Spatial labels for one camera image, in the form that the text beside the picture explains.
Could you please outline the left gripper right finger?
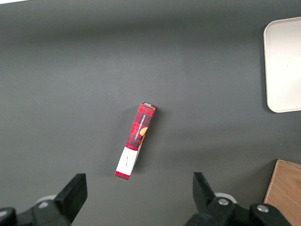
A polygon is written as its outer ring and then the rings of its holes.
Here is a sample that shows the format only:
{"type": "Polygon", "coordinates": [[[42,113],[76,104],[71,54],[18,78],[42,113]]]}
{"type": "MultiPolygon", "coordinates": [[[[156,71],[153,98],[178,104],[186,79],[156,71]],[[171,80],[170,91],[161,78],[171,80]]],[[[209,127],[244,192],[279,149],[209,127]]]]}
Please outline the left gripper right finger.
{"type": "Polygon", "coordinates": [[[217,197],[201,172],[193,173],[193,200],[198,213],[185,223],[187,226],[244,226],[236,219],[237,205],[229,198],[217,197]]]}

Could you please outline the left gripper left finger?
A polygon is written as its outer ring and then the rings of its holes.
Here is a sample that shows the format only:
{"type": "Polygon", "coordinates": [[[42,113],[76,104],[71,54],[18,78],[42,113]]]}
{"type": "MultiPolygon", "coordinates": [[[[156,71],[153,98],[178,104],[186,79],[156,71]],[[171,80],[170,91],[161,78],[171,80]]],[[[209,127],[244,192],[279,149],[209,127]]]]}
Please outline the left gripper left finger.
{"type": "Polygon", "coordinates": [[[30,209],[17,214],[17,225],[70,226],[86,199],[86,175],[79,173],[55,197],[44,197],[30,209]]]}

